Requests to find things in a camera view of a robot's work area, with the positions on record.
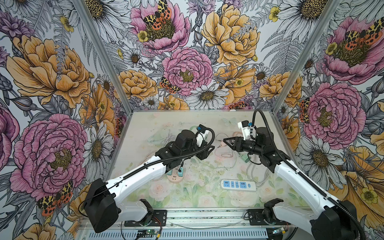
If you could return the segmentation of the green charger plug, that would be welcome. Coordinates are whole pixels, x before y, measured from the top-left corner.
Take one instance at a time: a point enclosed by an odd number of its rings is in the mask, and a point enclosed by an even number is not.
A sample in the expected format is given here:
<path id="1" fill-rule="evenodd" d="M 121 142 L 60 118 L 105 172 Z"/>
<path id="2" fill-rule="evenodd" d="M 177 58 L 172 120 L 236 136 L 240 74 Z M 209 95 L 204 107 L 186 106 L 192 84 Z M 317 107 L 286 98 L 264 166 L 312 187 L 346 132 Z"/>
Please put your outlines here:
<path id="1" fill-rule="evenodd" d="M 245 162 L 250 162 L 249 155 L 248 154 L 240 154 L 240 158 Z"/>

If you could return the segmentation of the white blue power strip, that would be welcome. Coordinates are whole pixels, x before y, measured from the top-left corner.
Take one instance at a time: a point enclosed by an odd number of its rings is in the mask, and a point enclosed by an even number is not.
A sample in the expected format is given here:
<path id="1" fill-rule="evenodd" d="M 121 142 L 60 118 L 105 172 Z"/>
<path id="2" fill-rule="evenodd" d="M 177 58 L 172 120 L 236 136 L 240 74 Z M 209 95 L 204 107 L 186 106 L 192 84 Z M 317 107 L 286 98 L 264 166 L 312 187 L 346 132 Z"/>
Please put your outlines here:
<path id="1" fill-rule="evenodd" d="M 255 182 L 223 179 L 220 187 L 229 191 L 255 192 L 257 190 Z"/>

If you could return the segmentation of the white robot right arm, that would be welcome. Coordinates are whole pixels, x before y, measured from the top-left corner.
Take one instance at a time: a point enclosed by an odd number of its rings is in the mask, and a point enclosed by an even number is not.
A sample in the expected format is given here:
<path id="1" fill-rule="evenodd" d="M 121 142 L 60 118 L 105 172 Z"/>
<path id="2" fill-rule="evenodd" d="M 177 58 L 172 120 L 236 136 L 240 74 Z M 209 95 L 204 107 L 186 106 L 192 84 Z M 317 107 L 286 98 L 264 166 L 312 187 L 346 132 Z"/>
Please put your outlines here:
<path id="1" fill-rule="evenodd" d="M 255 137 L 232 137 L 223 142 L 238 153 L 257 155 L 262 165 L 288 183 L 310 207 L 306 211 L 286 205 L 279 198 L 270 200 L 264 204 L 266 223 L 292 224 L 316 240 L 366 239 L 356 207 L 349 201 L 340 201 L 311 180 L 288 155 L 276 147 L 270 130 L 258 128 Z"/>

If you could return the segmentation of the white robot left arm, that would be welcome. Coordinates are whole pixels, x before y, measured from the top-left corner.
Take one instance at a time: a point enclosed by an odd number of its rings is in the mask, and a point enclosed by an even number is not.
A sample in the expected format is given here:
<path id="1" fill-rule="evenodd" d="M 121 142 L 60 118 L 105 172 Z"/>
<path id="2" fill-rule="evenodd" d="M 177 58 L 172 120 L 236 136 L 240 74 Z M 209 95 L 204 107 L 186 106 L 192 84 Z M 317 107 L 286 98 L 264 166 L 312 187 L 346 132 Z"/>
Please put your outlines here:
<path id="1" fill-rule="evenodd" d="M 202 125 L 197 130 L 196 133 L 181 131 L 174 141 L 124 175 L 107 181 L 93 181 L 82 206 L 94 232 L 104 232 L 116 222 L 149 223 L 154 217 L 154 210 L 148 201 L 140 199 L 124 203 L 124 199 L 144 184 L 180 167 L 187 159 L 206 159 L 215 148 L 215 132 Z"/>

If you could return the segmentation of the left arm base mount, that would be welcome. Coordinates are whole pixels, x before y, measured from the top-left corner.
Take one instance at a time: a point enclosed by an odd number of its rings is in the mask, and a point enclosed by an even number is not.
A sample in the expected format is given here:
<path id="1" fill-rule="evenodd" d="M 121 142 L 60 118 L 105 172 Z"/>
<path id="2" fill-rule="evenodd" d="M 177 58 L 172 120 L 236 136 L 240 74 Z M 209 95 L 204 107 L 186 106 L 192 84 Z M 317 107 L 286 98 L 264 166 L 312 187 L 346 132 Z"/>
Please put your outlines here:
<path id="1" fill-rule="evenodd" d="M 153 210 L 140 221 L 125 221 L 125 227 L 165 227 L 167 223 L 167 210 Z"/>

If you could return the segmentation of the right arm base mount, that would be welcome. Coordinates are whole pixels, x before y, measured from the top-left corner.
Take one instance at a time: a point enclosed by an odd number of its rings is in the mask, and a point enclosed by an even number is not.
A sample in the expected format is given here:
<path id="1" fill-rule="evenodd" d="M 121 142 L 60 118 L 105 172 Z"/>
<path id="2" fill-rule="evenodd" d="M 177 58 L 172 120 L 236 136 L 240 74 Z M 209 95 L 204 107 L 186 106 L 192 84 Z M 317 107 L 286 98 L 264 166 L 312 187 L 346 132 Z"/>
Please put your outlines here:
<path id="1" fill-rule="evenodd" d="M 251 226 L 286 226 L 289 223 L 280 221 L 269 210 L 249 209 L 244 215 L 244 219 L 248 220 Z"/>

